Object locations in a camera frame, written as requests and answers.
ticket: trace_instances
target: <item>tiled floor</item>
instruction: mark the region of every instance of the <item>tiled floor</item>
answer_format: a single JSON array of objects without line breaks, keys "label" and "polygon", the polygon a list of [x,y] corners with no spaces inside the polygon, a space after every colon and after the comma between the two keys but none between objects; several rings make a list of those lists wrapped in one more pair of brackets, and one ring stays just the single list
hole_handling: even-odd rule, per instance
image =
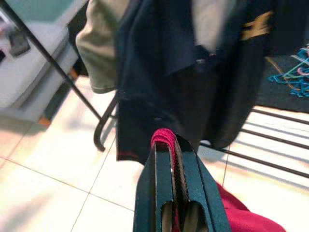
[{"label": "tiled floor", "polygon": [[[77,86],[102,114],[114,93],[97,95],[88,79]],[[309,115],[272,109],[309,120]],[[0,232],[132,231],[138,163],[116,162],[114,121],[105,152],[93,144],[97,119],[70,92],[52,125],[0,117]],[[309,144],[309,126],[252,113],[245,128]],[[229,148],[309,173],[309,152],[241,133]],[[215,178],[255,213],[289,232],[309,228],[309,180],[201,147]]]}]

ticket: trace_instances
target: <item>magenta fabric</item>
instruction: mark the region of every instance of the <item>magenta fabric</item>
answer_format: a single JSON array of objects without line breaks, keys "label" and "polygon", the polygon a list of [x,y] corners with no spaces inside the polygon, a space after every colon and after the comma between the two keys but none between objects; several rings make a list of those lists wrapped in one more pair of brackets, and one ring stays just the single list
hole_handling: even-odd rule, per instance
[{"label": "magenta fabric", "polygon": [[[176,136],[170,129],[157,130],[152,139],[151,145],[155,142],[166,143],[175,160],[175,142]],[[285,232],[284,228],[268,218],[254,214],[235,196],[226,191],[217,183],[219,194],[221,196],[228,222],[232,232]],[[179,232],[179,224],[177,223],[177,212],[173,222],[172,232]]]}]

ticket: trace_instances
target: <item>dark floor mat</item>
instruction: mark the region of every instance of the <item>dark floor mat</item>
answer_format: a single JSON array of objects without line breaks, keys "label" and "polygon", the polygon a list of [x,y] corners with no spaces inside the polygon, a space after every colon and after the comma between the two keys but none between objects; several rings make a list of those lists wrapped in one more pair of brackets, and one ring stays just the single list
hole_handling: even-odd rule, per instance
[{"label": "dark floor mat", "polygon": [[[299,62],[289,56],[274,58],[275,62],[286,72]],[[268,77],[278,74],[273,66],[266,62],[266,68],[256,105],[278,108],[282,110],[309,113],[309,98],[291,95],[291,89],[284,84],[268,81]]]}]

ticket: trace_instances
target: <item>red fabric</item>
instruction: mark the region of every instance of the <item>red fabric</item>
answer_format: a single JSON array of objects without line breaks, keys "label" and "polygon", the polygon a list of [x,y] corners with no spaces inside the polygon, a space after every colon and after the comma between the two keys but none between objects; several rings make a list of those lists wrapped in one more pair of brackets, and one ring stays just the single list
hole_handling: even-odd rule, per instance
[{"label": "red fabric", "polygon": [[[172,153],[173,160],[176,157],[175,142],[176,136],[169,129],[157,130],[152,139],[151,145],[155,142],[166,143]],[[217,187],[227,214],[227,219],[230,223],[232,232],[285,232],[284,228],[277,223],[254,214],[235,196],[226,191],[217,183]],[[172,232],[179,232],[178,212],[176,209],[175,218],[173,221]]]}]

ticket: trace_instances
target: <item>dark navy jacket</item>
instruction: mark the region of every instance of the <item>dark navy jacket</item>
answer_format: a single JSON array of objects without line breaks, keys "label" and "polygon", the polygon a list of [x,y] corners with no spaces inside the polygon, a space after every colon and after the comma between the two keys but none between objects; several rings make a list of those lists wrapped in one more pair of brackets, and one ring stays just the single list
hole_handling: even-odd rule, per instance
[{"label": "dark navy jacket", "polygon": [[195,149],[228,146],[254,106],[264,57],[303,45],[308,11],[308,0],[238,0],[210,56],[195,46],[189,0],[131,0],[116,38],[117,158],[144,164],[158,128]]}]

